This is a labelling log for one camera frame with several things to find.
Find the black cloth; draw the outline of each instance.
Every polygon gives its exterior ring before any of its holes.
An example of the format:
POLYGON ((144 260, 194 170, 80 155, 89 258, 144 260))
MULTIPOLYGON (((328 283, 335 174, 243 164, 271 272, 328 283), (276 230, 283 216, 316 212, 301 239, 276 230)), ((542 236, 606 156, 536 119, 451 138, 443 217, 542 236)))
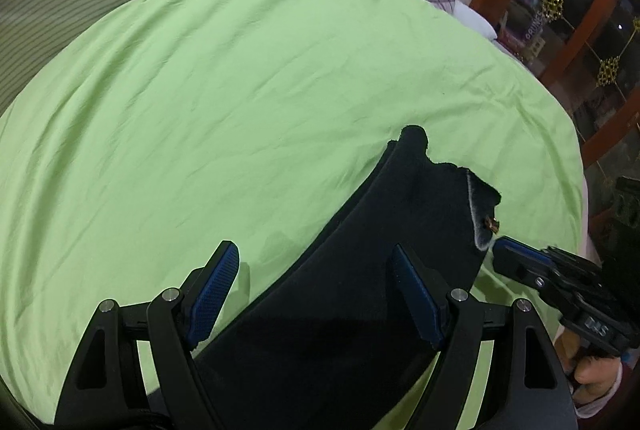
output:
POLYGON ((492 236, 482 218, 500 201, 426 148, 424 130, 405 127, 297 262, 197 357, 228 430, 368 430, 426 370, 434 352, 401 308, 388 258, 410 246, 468 290, 492 236))

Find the white pillow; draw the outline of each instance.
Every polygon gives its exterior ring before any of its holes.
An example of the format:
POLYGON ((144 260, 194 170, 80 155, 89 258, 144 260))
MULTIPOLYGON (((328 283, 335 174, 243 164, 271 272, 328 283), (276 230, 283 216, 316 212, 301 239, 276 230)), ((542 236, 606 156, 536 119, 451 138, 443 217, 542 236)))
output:
POLYGON ((456 17, 462 25, 466 25, 469 29, 480 33, 487 40, 495 40, 498 35, 494 28, 491 27, 484 17, 476 13, 469 6, 465 6, 459 0, 456 1, 456 7, 453 9, 453 16, 456 17))

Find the cabinet handle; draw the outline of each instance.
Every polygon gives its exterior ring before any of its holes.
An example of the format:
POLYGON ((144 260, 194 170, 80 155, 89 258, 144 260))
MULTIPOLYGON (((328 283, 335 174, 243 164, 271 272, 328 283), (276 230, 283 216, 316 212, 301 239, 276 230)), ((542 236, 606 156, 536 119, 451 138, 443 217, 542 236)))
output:
POLYGON ((640 112, 636 112, 632 117, 629 123, 626 124, 627 128, 631 128, 634 124, 638 123, 638 119, 640 119, 640 112))

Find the black mount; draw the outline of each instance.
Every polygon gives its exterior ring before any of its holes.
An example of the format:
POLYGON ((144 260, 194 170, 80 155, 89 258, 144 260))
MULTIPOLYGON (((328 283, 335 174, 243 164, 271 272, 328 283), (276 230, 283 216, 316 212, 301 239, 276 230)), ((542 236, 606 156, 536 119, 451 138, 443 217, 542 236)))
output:
POLYGON ((494 269, 537 289, 542 301, 561 312, 560 323, 588 342, 590 353, 620 356, 640 345, 640 327, 594 263, 558 248, 538 251, 503 236, 494 244, 494 269))
MULTIPOLYGON (((100 303, 69 368, 56 424, 90 426, 116 420, 123 422, 120 428, 132 422, 142 428, 224 428, 194 368, 189 334, 197 322, 193 307, 202 298, 203 287, 211 285, 213 270, 229 245, 221 244, 209 263, 192 272, 180 289, 166 289, 145 304, 100 303), (149 412, 137 340, 151 344, 170 418, 149 412)), ((425 268, 409 249, 396 246, 394 258, 402 259, 410 280, 423 294, 422 313, 428 323, 423 330, 418 328, 420 337, 441 350, 407 429, 456 428, 483 340, 494 340, 494 355, 475 428, 577 428, 562 367, 528 300, 519 299, 512 306, 479 302, 462 289, 450 290, 439 273, 425 268)), ((415 298, 404 297, 412 316, 419 314, 415 298)))

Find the blue rubber pad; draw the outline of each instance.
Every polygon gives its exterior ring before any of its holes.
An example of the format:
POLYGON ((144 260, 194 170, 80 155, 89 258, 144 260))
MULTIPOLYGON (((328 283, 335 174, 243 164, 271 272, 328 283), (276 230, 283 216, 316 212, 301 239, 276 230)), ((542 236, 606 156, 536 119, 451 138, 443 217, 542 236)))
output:
POLYGON ((440 329, 441 320, 436 304, 400 246, 394 248, 391 264, 398 289, 404 296, 418 334, 421 339, 429 342, 433 349, 439 349, 444 341, 444 334, 440 329))
POLYGON ((226 295, 231 289, 236 274, 238 274, 239 266, 238 247, 235 244, 230 244, 193 303, 190 313, 191 324, 185 338, 191 349, 194 349, 199 342, 206 340, 211 334, 226 295))
POLYGON ((513 240, 512 238, 508 238, 506 236, 502 236, 494 242, 494 252, 496 250, 511 250, 515 251, 523 256, 528 256, 533 260, 537 260, 546 266, 555 267, 554 261, 551 260, 548 256, 538 250, 534 250, 533 248, 527 246, 526 244, 522 244, 517 240, 513 240))

